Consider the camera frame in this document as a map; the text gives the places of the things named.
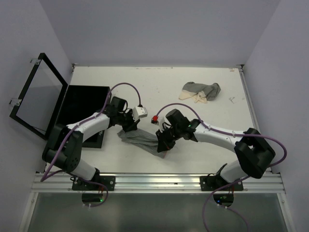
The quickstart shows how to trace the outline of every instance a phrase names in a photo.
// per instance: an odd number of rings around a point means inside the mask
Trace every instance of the purple cable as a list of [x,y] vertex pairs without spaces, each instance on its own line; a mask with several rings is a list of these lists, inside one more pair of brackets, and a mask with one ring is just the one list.
[[[138,95],[138,97],[139,97],[139,102],[140,102],[140,93],[139,93],[139,91],[135,88],[135,86],[133,86],[133,85],[130,84],[130,83],[122,82],[122,83],[119,83],[119,84],[113,86],[113,87],[111,88],[111,90],[108,92],[108,94],[107,94],[107,96],[106,96],[106,99],[105,99],[105,102],[104,102],[104,105],[103,105],[103,108],[102,108],[101,111],[97,114],[97,116],[99,116],[100,114],[103,113],[103,111],[104,111],[104,109],[105,109],[105,107],[106,107],[106,105],[107,105],[108,98],[109,98],[109,96],[110,96],[111,93],[112,93],[112,90],[113,90],[114,88],[116,88],[117,86],[119,86],[119,85],[128,85],[128,86],[133,87],[133,88],[135,89],[135,91],[137,92],[137,95]],[[53,160],[50,162],[49,167],[47,168],[46,172],[45,172],[44,175],[42,176],[41,182],[43,182],[43,181],[46,180],[47,178],[49,178],[49,177],[51,177],[51,176],[54,175],[53,173],[51,173],[51,174],[48,176],[48,173],[50,172],[50,170],[52,169],[53,165],[55,164],[55,161],[57,160],[57,158],[58,158],[58,156],[59,156],[59,154],[60,154],[62,148],[63,148],[64,145],[66,144],[68,138],[69,138],[70,135],[73,133],[73,131],[75,131],[80,125],[82,125],[82,124],[84,124],[85,122],[88,122],[88,121],[90,121],[90,120],[92,120],[92,119],[94,119],[94,118],[95,118],[95,117],[93,116],[93,117],[90,117],[90,118],[87,118],[87,119],[81,121],[78,125],[74,126],[74,127],[69,131],[69,133],[66,135],[66,137],[64,137],[64,139],[63,139],[63,141],[62,141],[60,147],[58,148],[58,151],[56,152],[56,154],[55,154],[55,156],[54,156],[54,158],[53,158]]]
[[[188,106],[188,105],[186,105],[186,104],[182,104],[182,103],[171,103],[171,104],[168,104],[168,105],[162,107],[162,108],[159,110],[159,112],[156,114],[156,116],[159,116],[159,113],[160,113],[163,109],[165,109],[165,108],[167,108],[167,107],[169,107],[169,106],[171,106],[171,105],[182,105],[182,106],[184,106],[184,107],[189,108],[189,109],[197,116],[197,118],[199,119],[200,123],[201,123],[205,128],[209,129],[209,127],[203,122],[203,120],[200,118],[200,116],[197,114],[197,112],[196,112],[194,109],[192,109],[190,106]],[[222,131],[222,130],[218,130],[218,129],[215,129],[215,128],[211,128],[210,130],[212,130],[212,131],[214,131],[214,132],[217,132],[217,133],[220,133],[220,134],[225,134],[225,135],[230,135],[230,136],[236,136],[236,137],[259,137],[259,138],[269,139],[269,140],[271,140],[271,141],[276,142],[276,143],[277,143],[278,145],[280,145],[280,146],[282,147],[282,149],[283,149],[283,157],[282,157],[280,160],[278,160],[277,162],[272,163],[271,165],[269,165],[269,167],[273,167],[273,166],[275,166],[275,165],[281,163],[281,162],[284,161],[285,158],[287,157],[287,150],[286,150],[286,147],[285,147],[280,141],[278,141],[277,139],[274,139],[274,138],[272,138],[272,137],[270,137],[270,136],[261,135],[261,134],[234,134],[234,135],[233,135],[232,133],[228,133],[228,132],[225,132],[225,131]],[[228,187],[230,187],[230,186],[232,186],[232,185],[238,183],[239,181],[243,181],[243,180],[248,179],[248,178],[249,178],[249,176],[246,176],[246,177],[242,178],[241,180],[237,180],[237,181],[234,181],[234,182],[232,182],[232,183],[229,183],[229,184],[227,184],[227,185],[225,185],[225,186],[222,186],[222,187],[220,187],[220,188],[218,188],[218,189],[216,189],[216,190],[214,190],[213,192],[210,193],[210,195],[208,196],[208,198],[207,198],[206,201],[204,202],[203,211],[202,211],[203,223],[204,223],[205,229],[206,229],[208,232],[210,232],[210,230],[209,230],[209,228],[208,228],[208,226],[207,226],[207,224],[206,224],[206,220],[205,220],[205,207],[206,207],[206,204],[207,204],[208,200],[212,197],[212,195],[213,195],[215,192],[217,192],[217,191],[219,191],[219,190],[222,190],[222,189],[225,189],[225,188],[228,188]],[[240,213],[238,213],[236,210],[231,209],[231,208],[228,208],[228,209],[229,209],[230,211],[236,213],[237,215],[239,215],[239,216],[244,220],[244,222],[246,223],[246,226],[247,226],[247,231],[249,232],[250,229],[249,229],[249,223],[248,223],[248,221],[247,221]]]
[[[206,229],[208,232],[210,232],[210,229],[209,229],[209,227],[207,226],[206,220],[205,220],[205,208],[206,208],[206,204],[207,204],[207,202],[209,201],[209,199],[212,197],[212,195],[213,195],[215,192],[220,191],[220,190],[225,189],[225,188],[228,188],[228,187],[230,187],[230,186],[232,186],[232,185],[234,185],[234,184],[237,184],[237,183],[240,182],[240,181],[242,182],[242,181],[244,181],[244,180],[246,180],[246,179],[248,179],[248,178],[249,178],[249,176],[246,176],[246,177],[244,177],[244,178],[242,178],[242,179],[240,179],[240,180],[237,180],[237,181],[234,181],[234,182],[229,183],[229,184],[227,184],[227,185],[224,185],[224,186],[222,186],[222,187],[220,187],[220,188],[217,188],[216,190],[212,191],[211,194],[209,194],[208,198],[206,199],[206,201],[205,201],[204,204],[203,204],[203,209],[202,209],[202,218],[203,218],[204,227],[205,227],[205,229]],[[231,210],[231,211],[233,211],[234,213],[238,214],[238,215],[244,220],[244,222],[245,222],[246,225],[247,225],[247,232],[249,232],[249,223],[248,223],[248,221],[247,221],[240,213],[238,213],[236,210],[232,210],[232,209],[230,209],[230,208],[228,208],[228,209]]]
[[46,179],[50,178],[51,176],[53,176],[57,173],[61,173],[61,172],[63,172],[63,170],[58,170],[58,171],[52,172],[52,173],[50,173],[49,175],[46,176]]

